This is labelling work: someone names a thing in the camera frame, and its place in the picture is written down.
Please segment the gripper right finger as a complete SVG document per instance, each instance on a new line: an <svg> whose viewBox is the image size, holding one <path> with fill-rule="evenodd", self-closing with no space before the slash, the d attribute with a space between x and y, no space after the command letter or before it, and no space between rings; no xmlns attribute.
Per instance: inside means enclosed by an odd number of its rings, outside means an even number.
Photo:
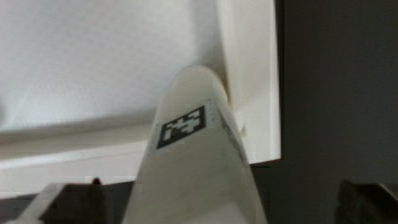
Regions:
<svg viewBox="0 0 398 224"><path fill-rule="evenodd" d="M341 181L334 224L398 224L398 184Z"/></svg>

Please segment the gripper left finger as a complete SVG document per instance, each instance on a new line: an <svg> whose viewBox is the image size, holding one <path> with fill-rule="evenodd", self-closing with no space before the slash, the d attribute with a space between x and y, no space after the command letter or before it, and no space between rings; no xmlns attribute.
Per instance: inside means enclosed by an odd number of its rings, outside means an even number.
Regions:
<svg viewBox="0 0 398 224"><path fill-rule="evenodd" d="M121 224L128 183L53 183L37 194L14 224Z"/></svg>

